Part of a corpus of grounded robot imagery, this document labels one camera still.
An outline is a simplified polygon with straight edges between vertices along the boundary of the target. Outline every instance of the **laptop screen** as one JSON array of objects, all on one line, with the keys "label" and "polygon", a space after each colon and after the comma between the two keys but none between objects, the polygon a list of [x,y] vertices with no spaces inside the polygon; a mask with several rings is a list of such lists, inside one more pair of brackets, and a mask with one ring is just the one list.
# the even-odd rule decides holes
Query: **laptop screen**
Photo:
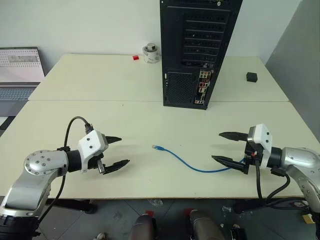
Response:
[{"label": "laptop screen", "polygon": [[0,48],[0,85],[40,83],[45,78],[37,47]]}]

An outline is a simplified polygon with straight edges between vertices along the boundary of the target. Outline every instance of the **black pc case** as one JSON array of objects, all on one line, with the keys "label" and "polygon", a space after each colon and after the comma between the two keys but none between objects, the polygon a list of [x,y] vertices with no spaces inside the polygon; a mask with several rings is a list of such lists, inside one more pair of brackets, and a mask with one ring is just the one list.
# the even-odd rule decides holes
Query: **black pc case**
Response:
[{"label": "black pc case", "polygon": [[163,105],[207,109],[242,0],[160,0]]}]

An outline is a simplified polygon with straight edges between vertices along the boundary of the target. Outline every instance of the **blue ethernet cable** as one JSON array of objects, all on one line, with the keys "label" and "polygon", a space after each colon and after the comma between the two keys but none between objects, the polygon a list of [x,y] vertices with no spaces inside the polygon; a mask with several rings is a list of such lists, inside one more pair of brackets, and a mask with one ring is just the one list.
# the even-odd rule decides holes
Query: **blue ethernet cable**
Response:
[{"label": "blue ethernet cable", "polygon": [[152,145],[152,148],[153,149],[156,149],[156,150],[159,150],[159,151],[165,151],[165,152],[168,152],[170,154],[172,154],[173,156],[175,156],[177,159],[179,159],[184,165],[186,165],[188,168],[194,170],[194,171],[197,171],[197,172],[200,172],[200,173],[206,173],[206,174],[211,174],[211,173],[219,173],[219,172],[223,172],[223,171],[226,171],[226,170],[229,170],[231,169],[230,167],[226,167],[226,168],[221,168],[221,169],[218,169],[218,170],[201,170],[201,169],[197,169],[193,166],[190,166],[188,163],[186,163],[181,157],[179,157],[178,155],[176,155],[175,153],[173,153],[172,151],[168,150],[168,149],[165,149],[164,147],[162,146],[158,146],[158,145]]}]

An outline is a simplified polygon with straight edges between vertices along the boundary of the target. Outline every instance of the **laptop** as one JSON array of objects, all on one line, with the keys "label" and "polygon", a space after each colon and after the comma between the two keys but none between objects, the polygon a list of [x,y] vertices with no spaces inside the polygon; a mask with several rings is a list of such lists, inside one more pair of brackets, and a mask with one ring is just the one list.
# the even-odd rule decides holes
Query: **laptop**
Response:
[{"label": "laptop", "polygon": [[0,117],[16,116],[44,78],[37,47],[0,48]]}]

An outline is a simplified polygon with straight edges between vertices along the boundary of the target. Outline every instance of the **gray tile floor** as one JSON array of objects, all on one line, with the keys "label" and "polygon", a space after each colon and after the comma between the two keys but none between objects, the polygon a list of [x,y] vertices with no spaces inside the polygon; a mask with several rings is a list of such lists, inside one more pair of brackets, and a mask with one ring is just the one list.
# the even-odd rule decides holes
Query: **gray tile floor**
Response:
[{"label": "gray tile floor", "polygon": [[98,200],[98,211],[81,211],[54,207],[40,225],[41,236],[36,240],[92,240],[106,232],[110,240],[127,240],[137,217],[154,211],[160,240],[188,240],[185,232],[184,209],[206,212],[220,226],[226,240],[232,240],[230,227],[245,228],[248,240],[315,240],[315,226],[305,224],[295,210],[260,209],[243,214],[222,211],[233,203],[228,199],[163,199],[156,207],[146,199]]}]

